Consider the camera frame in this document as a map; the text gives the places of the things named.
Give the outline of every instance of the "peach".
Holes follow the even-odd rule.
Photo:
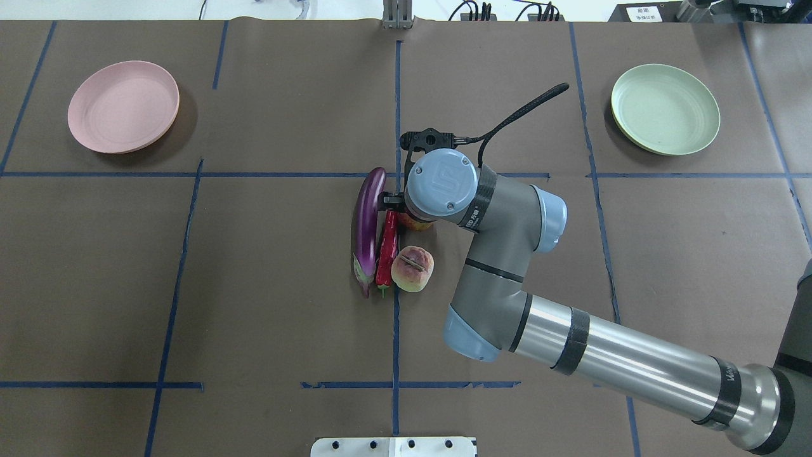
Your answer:
[[[407,229],[414,230],[415,232],[422,232],[434,225],[434,222],[421,222],[404,212],[398,213],[398,222]]]
[[[434,258],[418,246],[406,246],[392,262],[392,280],[406,292],[420,292],[434,271]]]

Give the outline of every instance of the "white mounting plate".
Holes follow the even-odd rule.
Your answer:
[[[476,440],[470,437],[321,438],[310,448],[310,457],[476,457]]]

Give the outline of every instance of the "plate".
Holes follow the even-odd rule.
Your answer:
[[[641,148],[660,155],[705,149],[719,133],[719,105],[694,75],[648,63],[618,78],[611,109],[620,130]]]
[[[162,67],[128,60],[93,73],[67,108],[67,126],[82,146],[122,154],[149,146],[178,115],[175,78]]]

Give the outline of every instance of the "green plate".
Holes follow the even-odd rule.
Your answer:
[[[719,105],[694,75],[648,63],[618,78],[611,91],[618,127],[634,144],[661,155],[705,149],[719,133]]]

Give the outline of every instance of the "cable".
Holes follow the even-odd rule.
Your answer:
[[[308,11],[310,11],[310,0],[297,0],[297,1],[302,4],[302,11],[296,17],[296,20],[305,20],[307,19]]]
[[[514,22],[521,19],[521,15],[523,15],[525,11],[527,11],[527,9],[530,7],[538,8],[538,15],[536,16],[536,21],[554,21],[558,20],[561,17],[561,11],[559,11],[556,5],[553,5],[553,2],[539,3],[539,2],[530,2],[528,0],[514,0],[514,1],[528,3],[526,7],[522,8],[521,12],[519,12],[519,15],[516,16]]]
[[[473,8],[471,7],[471,3],[473,3],[473,7],[476,8],[476,13],[473,12]],[[474,0],[463,0],[462,3],[448,16],[448,20],[454,19],[454,15],[457,11],[459,11],[463,6],[468,5],[468,20],[476,20],[479,17],[479,5]]]
[[[531,112],[532,110],[538,108],[542,103],[547,102],[547,101],[551,100],[552,98],[555,98],[555,97],[563,94],[564,92],[566,92],[567,89],[569,89],[569,84],[567,84],[565,82],[554,86],[552,89],[546,91],[544,94],[539,95],[538,97],[534,98],[533,100],[528,102],[523,107],[521,107],[518,110],[516,110],[515,112],[513,112],[513,114],[511,114],[505,120],[500,122],[499,125],[494,127],[494,129],[491,130],[490,132],[482,135],[481,137],[474,137],[474,138],[458,137],[458,138],[455,138],[454,139],[454,146],[469,145],[471,143],[476,143],[476,142],[482,141],[482,144],[479,146],[479,152],[477,153],[477,163],[479,164],[479,168],[482,168],[482,155],[485,152],[485,146],[488,146],[488,141],[490,141],[490,139],[493,138],[494,135],[499,132],[499,130],[502,130],[503,128],[508,126],[510,123],[515,122],[518,119],[520,119],[523,115],[526,115],[527,113]]]
[[[515,19],[513,22],[516,22],[516,21],[518,21],[519,19],[521,19],[521,15],[523,15],[523,14],[525,13],[525,11],[527,11],[527,9],[528,9],[528,8],[530,8],[530,7],[538,7],[538,17],[541,17],[541,16],[542,16],[542,4],[541,4],[541,3],[530,3],[528,6],[524,7],[524,8],[523,8],[523,9],[522,9],[522,10],[519,12],[519,15],[518,15],[518,16],[516,16],[516,19]]]
[[[480,20],[490,20],[490,10],[493,6],[493,3],[482,2],[482,15],[480,16]]]

